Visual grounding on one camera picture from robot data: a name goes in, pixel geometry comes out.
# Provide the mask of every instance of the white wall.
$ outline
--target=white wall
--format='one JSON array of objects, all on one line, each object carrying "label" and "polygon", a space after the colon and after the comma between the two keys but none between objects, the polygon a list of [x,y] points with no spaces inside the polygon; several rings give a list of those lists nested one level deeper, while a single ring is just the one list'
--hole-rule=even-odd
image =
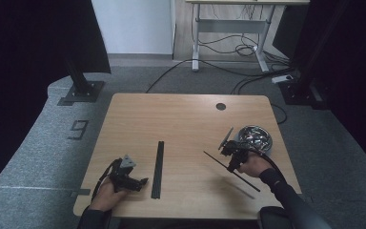
[{"label": "white wall", "polygon": [[173,53],[174,0],[91,2],[107,53]]}]

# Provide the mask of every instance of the black sleeve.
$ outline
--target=black sleeve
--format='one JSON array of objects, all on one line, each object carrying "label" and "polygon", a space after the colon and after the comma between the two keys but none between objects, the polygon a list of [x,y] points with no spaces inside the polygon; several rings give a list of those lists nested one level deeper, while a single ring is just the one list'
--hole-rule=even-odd
[{"label": "black sleeve", "polygon": [[99,210],[85,210],[77,229],[103,228],[105,213]]},{"label": "black sleeve", "polygon": [[282,180],[275,169],[263,171],[260,174],[260,179],[269,185],[296,229],[332,228],[314,209],[298,196],[293,187]]}]

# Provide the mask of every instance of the black stick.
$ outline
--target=black stick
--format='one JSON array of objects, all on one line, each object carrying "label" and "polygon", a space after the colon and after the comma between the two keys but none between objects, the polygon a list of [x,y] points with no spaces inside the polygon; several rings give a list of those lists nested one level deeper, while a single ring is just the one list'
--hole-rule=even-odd
[{"label": "black stick", "polygon": [[[223,163],[221,163],[219,160],[215,159],[213,156],[211,156],[209,153],[203,151],[204,154],[208,155],[209,157],[211,157],[213,160],[215,160],[216,162],[218,162],[220,165],[224,166],[225,169],[228,169],[227,166],[225,166]],[[241,177],[239,174],[237,174],[236,172],[233,172],[233,174],[237,177],[239,177],[240,179],[242,179],[243,181],[245,181],[245,183],[249,184],[249,186],[251,186],[252,188],[254,188],[257,192],[260,192],[260,189],[254,187],[254,185],[252,185],[248,180],[244,179],[243,177]]]}]

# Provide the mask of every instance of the gray carpet floor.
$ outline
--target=gray carpet floor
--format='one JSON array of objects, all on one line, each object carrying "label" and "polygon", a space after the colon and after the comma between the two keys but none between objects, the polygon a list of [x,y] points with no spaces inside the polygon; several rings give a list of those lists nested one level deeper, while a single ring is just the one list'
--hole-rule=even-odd
[{"label": "gray carpet floor", "polygon": [[[72,106],[57,106],[71,79],[52,83],[44,110],[0,175],[0,228],[76,228],[75,192],[88,168],[112,95],[144,93],[167,69],[117,67],[112,74],[86,73],[88,80],[105,81],[103,91],[95,103]],[[230,94],[243,78],[215,68],[193,73],[179,67],[150,93]],[[266,95],[285,110],[288,119],[279,128],[306,201],[333,228],[366,229],[366,156],[336,117],[330,111],[285,105],[269,77],[247,85],[241,93]],[[285,117],[277,108],[274,114],[277,121]],[[72,139],[79,135],[71,130],[77,120],[89,121],[80,140]]]}]

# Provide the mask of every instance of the person's left hand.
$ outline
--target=person's left hand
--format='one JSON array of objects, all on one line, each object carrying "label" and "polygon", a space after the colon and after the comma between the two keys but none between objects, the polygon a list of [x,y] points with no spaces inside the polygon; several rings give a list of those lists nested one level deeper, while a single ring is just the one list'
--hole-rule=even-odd
[{"label": "person's left hand", "polygon": [[99,191],[91,202],[89,209],[107,212],[114,208],[114,206],[128,193],[129,191],[127,190],[120,190],[115,193],[112,181],[106,177],[100,185]]}]

